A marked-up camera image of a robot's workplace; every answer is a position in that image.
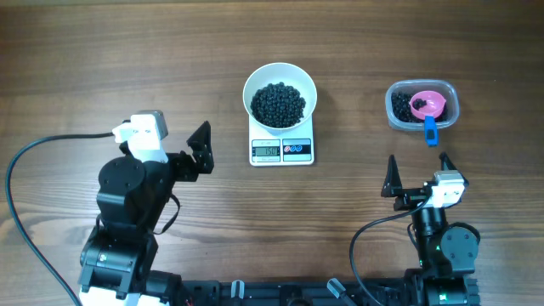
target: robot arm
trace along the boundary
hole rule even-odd
[[[148,305],[156,297],[146,297],[146,292],[157,295],[157,287],[171,291],[171,286],[181,283],[170,274],[151,273],[158,249],[153,230],[169,199],[179,208],[172,195],[175,182],[195,182],[200,173],[212,172],[211,128],[204,122],[187,140],[192,156],[164,152],[161,140],[167,136],[167,126],[159,110],[133,115],[113,133],[125,156],[100,170],[101,214],[80,259],[80,299],[85,305]],[[168,298],[158,300],[167,303]]]

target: digital display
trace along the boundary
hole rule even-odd
[[[255,156],[279,156],[280,147],[258,147],[255,148]]]

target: white bracket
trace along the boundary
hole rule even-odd
[[[161,140],[168,136],[167,124],[160,110],[142,110],[130,116],[130,122],[112,130],[118,144],[128,142],[134,158],[142,162],[168,162]]]

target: black beans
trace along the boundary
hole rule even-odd
[[[293,86],[269,84],[253,96],[251,109],[258,122],[272,128],[289,128],[303,118],[306,101]]]
[[[426,100],[423,100],[423,99],[416,99],[414,101],[414,108],[419,111],[420,108],[422,108],[423,106],[427,105],[427,101]]]
[[[416,116],[412,115],[411,109],[410,109],[410,100],[413,94],[408,93],[391,93],[391,104],[393,106],[393,114],[396,116],[399,120],[402,122],[410,122],[410,123],[422,123],[423,120],[417,118]],[[414,108],[416,108],[416,103],[418,100],[414,101]],[[436,122],[443,122],[446,121],[448,118],[448,107],[447,105],[444,105],[444,110],[442,111],[442,114],[435,118],[434,120]]]

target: kitchen scale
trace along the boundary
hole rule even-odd
[[[267,127],[257,122],[251,110],[255,93],[267,84],[279,82],[293,86],[306,101],[301,122],[292,127]],[[255,167],[301,166],[314,163],[312,113],[317,103],[317,88],[306,71],[287,63],[264,65],[247,78],[242,96],[249,115],[249,163]]]
[[[249,119],[249,162],[255,167],[300,166],[314,163],[312,117],[287,131],[269,131]]]

